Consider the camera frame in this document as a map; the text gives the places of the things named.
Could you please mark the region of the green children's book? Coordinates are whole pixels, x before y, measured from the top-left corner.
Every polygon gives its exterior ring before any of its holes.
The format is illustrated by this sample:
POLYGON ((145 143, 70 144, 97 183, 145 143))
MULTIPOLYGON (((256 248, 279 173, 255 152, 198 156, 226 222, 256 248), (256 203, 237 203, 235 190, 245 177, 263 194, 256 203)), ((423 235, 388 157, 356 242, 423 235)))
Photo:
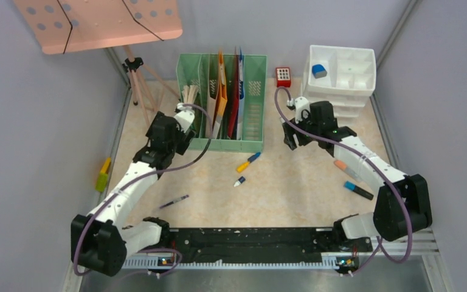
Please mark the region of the green children's book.
MULTIPOLYGON (((183 90, 181 91, 181 95, 182 95, 181 103, 194 105, 195 100, 198 96, 198 89, 199 88, 197 85, 184 85, 183 90)), ((196 121, 196 118, 198 117, 196 113, 196 109, 192 106, 179 106, 180 110, 183 110, 184 108, 187 110, 192 110, 194 117, 195 117, 194 121, 196 121)))

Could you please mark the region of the red translucent file folder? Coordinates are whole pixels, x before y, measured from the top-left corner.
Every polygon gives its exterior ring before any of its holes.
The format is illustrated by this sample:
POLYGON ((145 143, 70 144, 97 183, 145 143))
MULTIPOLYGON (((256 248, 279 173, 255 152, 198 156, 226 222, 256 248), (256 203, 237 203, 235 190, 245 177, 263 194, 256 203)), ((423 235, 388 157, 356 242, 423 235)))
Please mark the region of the red translucent file folder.
POLYGON ((229 139, 234 138, 234 128, 235 128, 235 122, 237 118, 237 112, 238 112, 238 54, 235 54, 235 57, 233 59, 232 63, 232 90, 231 90, 231 105, 230 105, 230 111, 229 111, 229 120, 228 120, 228 128, 227 128, 227 137, 229 139))

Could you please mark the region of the green file rack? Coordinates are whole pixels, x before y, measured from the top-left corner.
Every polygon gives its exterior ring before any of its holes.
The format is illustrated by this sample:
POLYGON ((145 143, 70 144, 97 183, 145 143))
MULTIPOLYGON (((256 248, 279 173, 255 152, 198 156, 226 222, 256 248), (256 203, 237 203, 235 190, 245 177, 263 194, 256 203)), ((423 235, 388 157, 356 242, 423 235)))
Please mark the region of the green file rack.
MULTIPOLYGON (((267 56, 244 53, 241 56, 244 60, 243 124, 242 127, 235 127, 232 137, 228 136, 228 123, 232 113, 229 108, 234 91, 232 83, 237 73, 238 61, 236 54, 224 54, 228 105, 218 137, 209 146, 210 151, 255 153, 263 150, 267 56)), ((206 109, 209 99, 216 96, 218 69, 217 54, 181 54, 176 65, 179 90, 183 92, 185 86, 197 86, 195 104, 206 109)))

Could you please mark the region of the clear plastic drawer unit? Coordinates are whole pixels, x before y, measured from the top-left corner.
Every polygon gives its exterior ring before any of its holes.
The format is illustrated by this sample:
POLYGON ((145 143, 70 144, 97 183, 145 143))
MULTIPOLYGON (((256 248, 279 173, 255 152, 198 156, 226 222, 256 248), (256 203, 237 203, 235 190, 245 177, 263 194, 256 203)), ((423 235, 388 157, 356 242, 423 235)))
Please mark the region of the clear plastic drawer unit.
POLYGON ((303 70, 300 95, 311 103, 329 101, 341 125, 354 125, 376 87, 373 49, 311 45, 303 70), (315 79, 314 64, 322 64, 328 75, 315 79))

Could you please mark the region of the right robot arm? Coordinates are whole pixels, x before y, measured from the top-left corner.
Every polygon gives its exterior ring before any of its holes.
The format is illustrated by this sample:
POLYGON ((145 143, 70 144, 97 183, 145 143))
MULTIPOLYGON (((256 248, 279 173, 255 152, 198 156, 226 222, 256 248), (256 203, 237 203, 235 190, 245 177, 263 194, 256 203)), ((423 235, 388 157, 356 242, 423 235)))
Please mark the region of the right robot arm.
POLYGON ((328 101, 310 103, 304 97, 287 102, 295 116, 283 122, 285 144, 292 150, 317 142, 333 158, 343 162, 369 186, 377 197, 375 210, 351 215, 334 223, 333 245, 348 251, 357 238, 380 236, 388 242, 432 224, 426 180, 419 174, 407 175, 372 152, 349 127, 340 127, 328 101))

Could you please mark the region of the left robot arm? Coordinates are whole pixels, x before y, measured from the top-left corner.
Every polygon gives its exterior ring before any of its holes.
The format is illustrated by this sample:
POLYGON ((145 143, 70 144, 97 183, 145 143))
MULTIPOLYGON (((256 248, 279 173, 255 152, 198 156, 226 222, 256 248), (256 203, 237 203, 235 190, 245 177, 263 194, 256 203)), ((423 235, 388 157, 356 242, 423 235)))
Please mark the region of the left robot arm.
POLYGON ((129 228, 125 222, 144 193, 170 169, 175 154, 185 153, 195 136, 190 128, 194 119, 192 109, 174 116, 157 112, 146 133, 147 143, 135 153, 123 178, 87 215, 74 217, 71 260, 75 274, 82 274, 81 266, 114 276, 141 249, 151 246, 160 252, 170 246, 166 222, 147 219, 129 228))

